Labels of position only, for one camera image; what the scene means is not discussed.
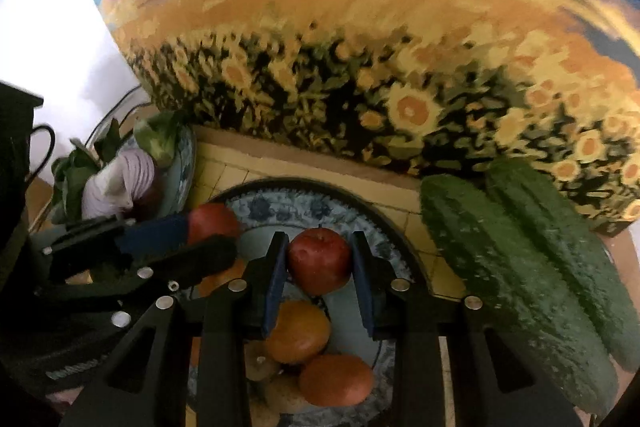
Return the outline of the person left hand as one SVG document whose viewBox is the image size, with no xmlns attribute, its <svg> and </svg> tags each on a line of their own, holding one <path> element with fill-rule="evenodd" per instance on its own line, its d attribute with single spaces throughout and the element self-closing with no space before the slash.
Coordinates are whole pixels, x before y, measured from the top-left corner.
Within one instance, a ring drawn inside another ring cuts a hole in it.
<svg viewBox="0 0 640 427">
<path fill-rule="evenodd" d="M 46 395 L 46 399 L 53 405 L 54 409 L 61 415 L 65 415 L 66 411 L 77 400 L 78 395 L 84 390 L 84 387 L 80 386 L 72 389 L 65 389 L 58 392 L 50 393 Z"/>
</svg>

